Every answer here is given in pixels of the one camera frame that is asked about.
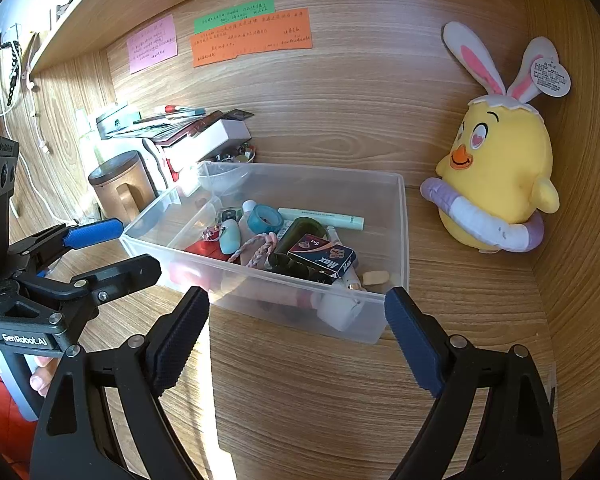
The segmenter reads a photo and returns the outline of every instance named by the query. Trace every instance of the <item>lid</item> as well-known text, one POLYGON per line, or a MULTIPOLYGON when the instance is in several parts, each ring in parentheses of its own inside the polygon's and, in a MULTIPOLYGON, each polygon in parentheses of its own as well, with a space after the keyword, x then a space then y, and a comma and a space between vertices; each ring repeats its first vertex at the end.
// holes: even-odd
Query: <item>lid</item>
POLYGON ((253 211, 253 208, 257 205, 258 203, 255 200, 245 200, 242 204, 242 212, 248 213, 249 211, 253 211))
POLYGON ((138 152, 120 153, 91 171, 88 179, 89 184, 92 186, 99 186, 109 180, 113 180, 122 173, 125 173, 125 171, 131 168, 138 160, 140 160, 140 154, 138 152))

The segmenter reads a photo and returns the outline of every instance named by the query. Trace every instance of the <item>hanging chain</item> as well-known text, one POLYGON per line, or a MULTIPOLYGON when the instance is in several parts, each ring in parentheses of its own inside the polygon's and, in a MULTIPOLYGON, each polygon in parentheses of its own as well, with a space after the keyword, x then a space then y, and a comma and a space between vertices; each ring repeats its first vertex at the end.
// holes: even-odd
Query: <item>hanging chain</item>
POLYGON ((13 43, 11 43, 11 41, 9 43, 3 43, 1 44, 0 48, 11 48, 11 73, 9 74, 11 83, 9 84, 9 97, 7 98, 7 106, 11 106, 11 101, 13 100, 13 91, 16 89, 16 85, 18 84, 18 75, 20 73, 18 56, 20 56, 22 53, 20 51, 20 43, 17 41, 13 41, 13 43))

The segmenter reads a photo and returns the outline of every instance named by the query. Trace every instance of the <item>braided pink cord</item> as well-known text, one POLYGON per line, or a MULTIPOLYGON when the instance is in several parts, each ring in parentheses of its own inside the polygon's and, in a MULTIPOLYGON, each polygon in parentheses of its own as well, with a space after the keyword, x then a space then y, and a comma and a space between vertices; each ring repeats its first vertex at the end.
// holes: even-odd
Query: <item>braided pink cord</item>
POLYGON ((256 243, 256 241, 260 238, 264 238, 264 245, 258 248, 258 250, 251 257, 251 260, 249 260, 249 263, 247 264, 247 267, 251 267, 253 269, 253 267, 257 266, 260 263, 263 257, 268 258, 269 255, 276 248, 276 245, 278 244, 278 237, 275 233, 261 233, 259 235, 255 235, 253 238, 249 238, 249 240, 243 243, 240 249, 235 251, 235 253, 232 254, 232 256, 227 261, 230 264, 233 263, 247 247, 256 243))

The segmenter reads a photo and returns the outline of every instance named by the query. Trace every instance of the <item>plush toy tag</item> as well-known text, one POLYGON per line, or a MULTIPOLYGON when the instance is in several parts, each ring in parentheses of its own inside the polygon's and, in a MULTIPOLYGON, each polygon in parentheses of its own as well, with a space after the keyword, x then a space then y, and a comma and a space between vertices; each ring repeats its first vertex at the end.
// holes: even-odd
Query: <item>plush toy tag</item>
POLYGON ((566 69, 549 57, 541 57, 531 64, 531 80, 539 91, 551 97, 562 97, 571 89, 566 69))

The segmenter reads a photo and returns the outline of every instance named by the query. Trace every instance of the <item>brown canister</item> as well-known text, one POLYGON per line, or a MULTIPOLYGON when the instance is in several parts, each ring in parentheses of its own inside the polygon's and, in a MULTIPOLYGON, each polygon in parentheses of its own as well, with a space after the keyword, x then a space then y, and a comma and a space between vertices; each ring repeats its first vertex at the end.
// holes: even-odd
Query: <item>brown canister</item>
POLYGON ((89 175, 89 184, 107 218, 119 218, 126 226, 154 199, 154 188, 138 152, 120 153, 89 175))

